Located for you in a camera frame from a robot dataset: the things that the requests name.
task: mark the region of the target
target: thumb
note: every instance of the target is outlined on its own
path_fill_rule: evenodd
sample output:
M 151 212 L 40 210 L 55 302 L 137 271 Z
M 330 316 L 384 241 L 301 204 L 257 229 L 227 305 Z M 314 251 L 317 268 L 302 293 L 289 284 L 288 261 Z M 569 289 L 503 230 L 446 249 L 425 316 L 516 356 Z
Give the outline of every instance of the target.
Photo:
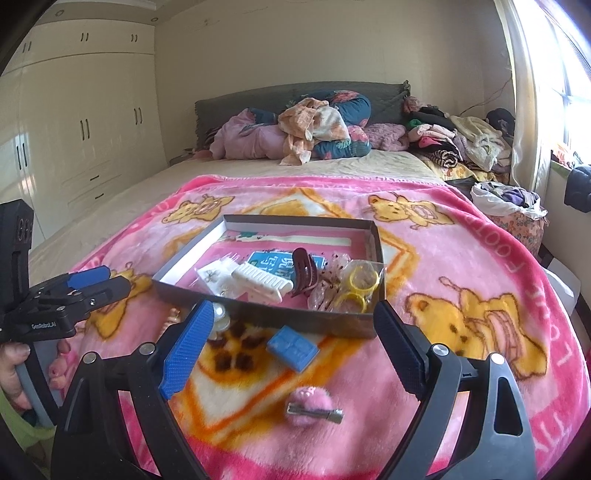
M 15 370 L 29 356 L 31 348 L 23 343 L 5 343 L 0 345 L 0 387 L 4 390 L 8 401 L 23 410 L 29 410 L 31 403 L 22 391 L 21 381 Z

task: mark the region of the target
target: white wardrobe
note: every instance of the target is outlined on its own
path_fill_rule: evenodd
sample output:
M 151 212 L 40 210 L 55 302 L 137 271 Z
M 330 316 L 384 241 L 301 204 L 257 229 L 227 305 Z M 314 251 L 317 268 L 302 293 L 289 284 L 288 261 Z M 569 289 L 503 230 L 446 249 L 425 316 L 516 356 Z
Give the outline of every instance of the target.
M 35 26 L 0 77 L 0 202 L 33 206 L 33 245 L 165 167 L 154 27 Z

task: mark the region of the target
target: green sleeve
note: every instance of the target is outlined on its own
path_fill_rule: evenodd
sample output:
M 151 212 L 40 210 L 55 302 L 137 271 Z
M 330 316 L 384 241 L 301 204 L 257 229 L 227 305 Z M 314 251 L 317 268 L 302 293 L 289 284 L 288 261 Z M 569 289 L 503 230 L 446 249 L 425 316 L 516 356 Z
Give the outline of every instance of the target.
M 15 440 L 24 450 L 35 445 L 40 440 L 53 438 L 56 433 L 55 427 L 50 429 L 33 427 L 23 420 L 12 408 L 2 389 L 0 389 L 0 414 L 2 414 L 2 418 L 8 425 Z

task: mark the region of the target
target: electrical cord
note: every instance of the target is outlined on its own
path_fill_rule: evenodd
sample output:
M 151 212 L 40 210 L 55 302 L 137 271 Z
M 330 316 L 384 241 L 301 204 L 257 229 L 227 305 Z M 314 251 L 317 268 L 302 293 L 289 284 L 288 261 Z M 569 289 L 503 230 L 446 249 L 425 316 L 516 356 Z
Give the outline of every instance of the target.
M 505 87 L 507 86 L 507 84 L 511 81 L 512 77 L 509 77 L 508 80 L 505 82 L 505 84 L 499 88 L 496 92 L 494 92 L 493 94 L 491 94 L 490 97 L 488 97 L 484 102 L 482 103 L 477 103 L 476 105 L 472 105 L 471 107 L 466 108 L 462 113 L 460 113 L 460 115 L 458 116 L 462 116 L 464 113 L 466 113 L 468 110 L 476 107 L 476 106 L 483 106 L 486 105 L 487 103 L 491 103 L 495 100 L 497 100 L 498 98 L 501 97 L 501 95 L 503 95 L 503 90 L 505 90 Z

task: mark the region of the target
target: gray headboard cover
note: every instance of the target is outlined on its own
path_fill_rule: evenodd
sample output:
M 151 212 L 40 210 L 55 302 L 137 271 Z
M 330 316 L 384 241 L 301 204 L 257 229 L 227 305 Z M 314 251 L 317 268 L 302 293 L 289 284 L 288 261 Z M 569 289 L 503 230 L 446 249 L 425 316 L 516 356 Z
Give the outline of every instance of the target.
M 374 82 L 309 82 L 291 83 L 273 87 L 229 93 L 220 97 L 195 102 L 197 115 L 197 149 L 203 148 L 205 133 L 210 128 L 221 127 L 230 117 L 248 107 L 281 113 L 286 104 L 306 93 L 318 90 L 353 90 L 371 101 L 370 124 L 403 124 L 402 103 L 410 95 L 410 84 Z

